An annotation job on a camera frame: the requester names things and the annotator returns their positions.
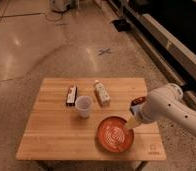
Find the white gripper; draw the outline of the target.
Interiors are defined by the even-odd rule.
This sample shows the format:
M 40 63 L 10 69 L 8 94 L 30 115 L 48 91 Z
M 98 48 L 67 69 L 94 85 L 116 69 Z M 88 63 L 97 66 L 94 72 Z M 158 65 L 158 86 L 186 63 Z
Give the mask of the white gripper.
M 126 122 L 126 129 L 133 129 L 143 124 L 150 124 L 153 122 L 151 117 L 146 116 L 142 112 L 142 106 L 136 105 L 132 107 L 133 116 Z

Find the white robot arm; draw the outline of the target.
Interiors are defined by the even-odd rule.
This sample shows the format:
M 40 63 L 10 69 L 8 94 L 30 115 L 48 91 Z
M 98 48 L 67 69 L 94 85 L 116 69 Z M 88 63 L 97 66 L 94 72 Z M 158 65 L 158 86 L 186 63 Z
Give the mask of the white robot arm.
M 166 117 L 181 125 L 196 137 L 196 111 L 183 104 L 183 90 L 174 83 L 153 89 L 144 97 L 134 99 L 130 105 L 132 116 L 125 124 L 127 129 L 151 124 Z

